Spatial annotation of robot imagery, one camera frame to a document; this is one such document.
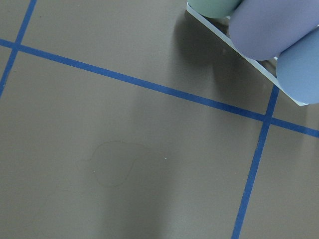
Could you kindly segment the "purple plastic cup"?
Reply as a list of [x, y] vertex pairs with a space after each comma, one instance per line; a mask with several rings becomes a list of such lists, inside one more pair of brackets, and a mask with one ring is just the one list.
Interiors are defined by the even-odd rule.
[[268, 60], [289, 48], [319, 23], [317, 0], [245, 0], [229, 23], [235, 48], [254, 60]]

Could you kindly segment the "green plastic cup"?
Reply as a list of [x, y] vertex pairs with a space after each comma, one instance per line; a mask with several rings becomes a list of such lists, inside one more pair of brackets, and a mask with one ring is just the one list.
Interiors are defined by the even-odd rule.
[[190, 7], [208, 18], [224, 18], [230, 16], [242, 0], [188, 0]]

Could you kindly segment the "blue plastic cup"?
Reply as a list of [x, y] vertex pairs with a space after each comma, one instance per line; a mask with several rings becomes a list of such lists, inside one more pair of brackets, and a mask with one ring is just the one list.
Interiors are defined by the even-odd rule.
[[319, 30], [315, 29], [280, 54], [276, 75], [282, 90], [292, 99], [319, 102]]

